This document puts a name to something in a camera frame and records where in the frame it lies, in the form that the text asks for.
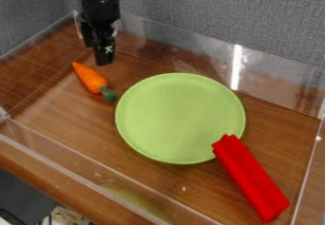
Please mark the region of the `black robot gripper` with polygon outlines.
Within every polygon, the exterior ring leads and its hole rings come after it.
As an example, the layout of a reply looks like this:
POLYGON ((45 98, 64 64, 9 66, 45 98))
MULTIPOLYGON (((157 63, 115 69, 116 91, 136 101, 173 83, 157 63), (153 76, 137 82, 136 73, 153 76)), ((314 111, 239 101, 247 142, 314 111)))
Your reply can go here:
POLYGON ((81 35, 86 47, 93 46, 94 61, 104 66, 113 61, 115 39, 112 24, 120 19, 119 0, 81 0, 82 16, 81 35), (93 40, 94 30, 101 35, 93 40))

